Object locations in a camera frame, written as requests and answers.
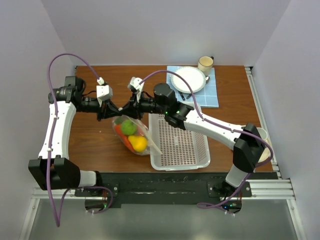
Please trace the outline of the green fake apple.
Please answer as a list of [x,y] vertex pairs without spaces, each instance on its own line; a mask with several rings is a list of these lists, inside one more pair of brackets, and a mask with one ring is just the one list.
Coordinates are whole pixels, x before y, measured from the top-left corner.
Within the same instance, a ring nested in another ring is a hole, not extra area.
[[120,124],[120,130],[124,135],[131,136],[136,133],[137,125],[130,119],[126,119]]

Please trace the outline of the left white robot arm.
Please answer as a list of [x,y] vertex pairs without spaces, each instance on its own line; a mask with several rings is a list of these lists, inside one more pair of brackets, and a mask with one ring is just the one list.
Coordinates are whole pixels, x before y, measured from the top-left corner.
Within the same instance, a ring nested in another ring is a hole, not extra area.
[[86,187],[92,196],[104,190],[98,171],[81,170],[69,158],[69,139],[77,112],[96,113],[97,119],[119,114],[111,102],[113,92],[102,77],[97,79],[96,97],[84,97],[86,82],[77,76],[67,76],[64,86],[48,94],[49,122],[43,146],[37,159],[28,163],[28,169],[42,190],[60,190]]

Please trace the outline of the polka dot zip bag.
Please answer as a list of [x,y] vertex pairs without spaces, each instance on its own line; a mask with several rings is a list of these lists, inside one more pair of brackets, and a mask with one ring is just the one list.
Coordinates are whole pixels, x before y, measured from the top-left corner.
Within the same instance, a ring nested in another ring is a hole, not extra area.
[[140,156],[162,154],[151,132],[140,120],[126,115],[115,116],[112,118],[112,129],[132,153]]

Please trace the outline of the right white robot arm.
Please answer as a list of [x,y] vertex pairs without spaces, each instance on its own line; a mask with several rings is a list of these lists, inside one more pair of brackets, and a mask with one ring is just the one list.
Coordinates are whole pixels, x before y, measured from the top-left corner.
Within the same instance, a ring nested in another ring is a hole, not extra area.
[[253,173],[267,146],[255,125],[248,123],[242,127],[205,115],[197,104],[178,101],[166,83],[154,86],[153,97],[143,96],[141,83],[130,83],[128,88],[132,96],[121,110],[123,115],[141,119],[145,113],[162,114],[174,128],[200,133],[229,147],[233,151],[233,164],[222,189],[230,197],[241,190],[241,184]]

